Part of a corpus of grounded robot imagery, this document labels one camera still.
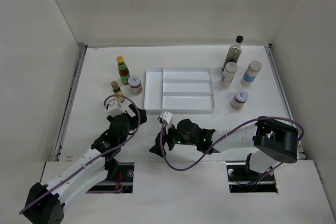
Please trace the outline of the small yellow label bottle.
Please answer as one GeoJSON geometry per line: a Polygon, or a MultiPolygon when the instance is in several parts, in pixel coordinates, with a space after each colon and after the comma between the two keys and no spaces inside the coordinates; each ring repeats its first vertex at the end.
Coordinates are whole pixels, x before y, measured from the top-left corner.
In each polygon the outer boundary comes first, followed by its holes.
{"type": "Polygon", "coordinates": [[[118,95],[118,99],[120,100],[121,103],[125,101],[124,97],[122,97],[123,93],[121,91],[121,88],[119,87],[118,83],[116,81],[111,82],[111,87],[113,90],[113,93],[118,95]]]}

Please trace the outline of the brown jar white lid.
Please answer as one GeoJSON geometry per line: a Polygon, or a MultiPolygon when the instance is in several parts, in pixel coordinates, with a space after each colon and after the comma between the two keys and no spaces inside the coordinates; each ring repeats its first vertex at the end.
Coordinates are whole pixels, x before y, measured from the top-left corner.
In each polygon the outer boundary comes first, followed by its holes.
{"type": "Polygon", "coordinates": [[[246,101],[248,100],[248,98],[249,98],[249,95],[247,91],[238,90],[236,91],[233,99],[231,100],[230,105],[235,110],[241,110],[244,104],[246,103],[246,101]]]}
{"type": "Polygon", "coordinates": [[[128,78],[128,84],[132,94],[139,95],[142,93],[142,83],[139,76],[130,76],[128,78]]]}

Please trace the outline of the red sauce bottle yellow cap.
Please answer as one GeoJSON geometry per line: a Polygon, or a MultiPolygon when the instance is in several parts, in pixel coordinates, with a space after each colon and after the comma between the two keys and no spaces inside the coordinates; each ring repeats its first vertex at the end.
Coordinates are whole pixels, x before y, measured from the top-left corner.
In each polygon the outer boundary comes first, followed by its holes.
{"type": "Polygon", "coordinates": [[[128,70],[127,65],[124,62],[124,58],[122,56],[118,56],[116,58],[116,61],[118,63],[118,72],[121,78],[121,81],[123,84],[128,85],[128,79],[130,77],[130,73],[128,70]]]}

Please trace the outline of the white bead jar blue label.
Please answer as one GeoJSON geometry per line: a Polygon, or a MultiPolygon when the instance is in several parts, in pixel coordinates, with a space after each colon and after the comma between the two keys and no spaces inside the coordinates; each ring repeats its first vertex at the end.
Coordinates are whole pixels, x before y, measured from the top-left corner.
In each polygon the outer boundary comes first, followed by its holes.
{"type": "Polygon", "coordinates": [[[223,88],[228,88],[236,74],[237,64],[234,62],[228,62],[223,70],[223,74],[220,80],[220,85],[223,88]]]}

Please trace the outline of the tall dark sauce bottle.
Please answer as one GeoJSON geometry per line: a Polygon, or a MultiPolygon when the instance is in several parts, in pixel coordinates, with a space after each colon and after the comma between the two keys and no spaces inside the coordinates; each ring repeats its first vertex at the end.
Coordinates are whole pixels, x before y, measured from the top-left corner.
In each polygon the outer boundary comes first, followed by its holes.
{"type": "Polygon", "coordinates": [[[229,63],[229,62],[234,62],[237,63],[238,59],[240,57],[240,55],[242,54],[242,48],[241,48],[241,44],[244,40],[244,37],[241,35],[238,35],[236,37],[236,40],[234,42],[233,45],[231,45],[228,49],[226,58],[224,60],[224,64],[222,66],[222,70],[225,69],[225,66],[229,63]]]}

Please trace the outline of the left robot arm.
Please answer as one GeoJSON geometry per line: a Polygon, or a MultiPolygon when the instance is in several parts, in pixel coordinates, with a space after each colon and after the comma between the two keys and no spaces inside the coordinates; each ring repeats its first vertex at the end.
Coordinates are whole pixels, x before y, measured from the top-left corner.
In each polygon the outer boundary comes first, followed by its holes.
{"type": "Polygon", "coordinates": [[[103,180],[116,179],[119,163],[115,156],[147,121],[145,110],[134,104],[129,108],[134,116],[123,110],[116,100],[111,100],[106,105],[109,128],[62,174],[45,184],[34,184],[20,214],[31,223],[61,223],[71,201],[103,180]]]}

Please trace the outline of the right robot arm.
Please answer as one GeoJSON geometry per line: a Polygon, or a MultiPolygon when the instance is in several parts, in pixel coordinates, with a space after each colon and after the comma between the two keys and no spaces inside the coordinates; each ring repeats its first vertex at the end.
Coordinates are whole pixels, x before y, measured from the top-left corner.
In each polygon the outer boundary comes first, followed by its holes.
{"type": "Polygon", "coordinates": [[[190,119],[181,120],[177,126],[164,116],[159,121],[161,130],[150,152],[162,158],[166,158],[166,145],[169,150],[175,145],[195,146],[204,156],[239,148],[257,148],[256,152],[247,155],[243,168],[251,184],[262,181],[281,164],[296,163],[298,143],[305,134],[298,122],[276,116],[260,116],[227,132],[202,129],[190,119]]]}

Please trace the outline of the white divided organizer tray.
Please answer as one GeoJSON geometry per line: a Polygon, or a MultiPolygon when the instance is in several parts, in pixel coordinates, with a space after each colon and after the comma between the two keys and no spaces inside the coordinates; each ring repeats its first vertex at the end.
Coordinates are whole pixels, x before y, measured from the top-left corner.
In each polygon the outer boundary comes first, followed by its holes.
{"type": "Polygon", "coordinates": [[[215,96],[210,68],[146,68],[144,108],[153,114],[211,114],[215,96]]]}

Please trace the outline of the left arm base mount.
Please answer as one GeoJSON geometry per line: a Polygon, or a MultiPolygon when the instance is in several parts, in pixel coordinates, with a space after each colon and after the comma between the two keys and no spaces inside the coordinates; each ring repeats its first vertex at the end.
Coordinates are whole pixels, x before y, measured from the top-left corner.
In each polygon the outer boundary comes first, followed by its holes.
{"type": "Polygon", "coordinates": [[[133,193],[134,163],[120,163],[108,172],[107,178],[87,191],[87,194],[131,194],[133,193]]]}

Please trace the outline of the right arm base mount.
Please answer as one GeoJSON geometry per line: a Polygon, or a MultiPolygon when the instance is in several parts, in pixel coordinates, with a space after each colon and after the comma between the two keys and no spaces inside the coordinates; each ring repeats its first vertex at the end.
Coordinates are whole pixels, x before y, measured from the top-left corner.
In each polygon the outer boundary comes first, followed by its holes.
{"type": "Polygon", "coordinates": [[[277,193],[274,171],[269,167],[264,173],[247,170],[245,163],[226,163],[228,187],[231,193],[277,193]]]}

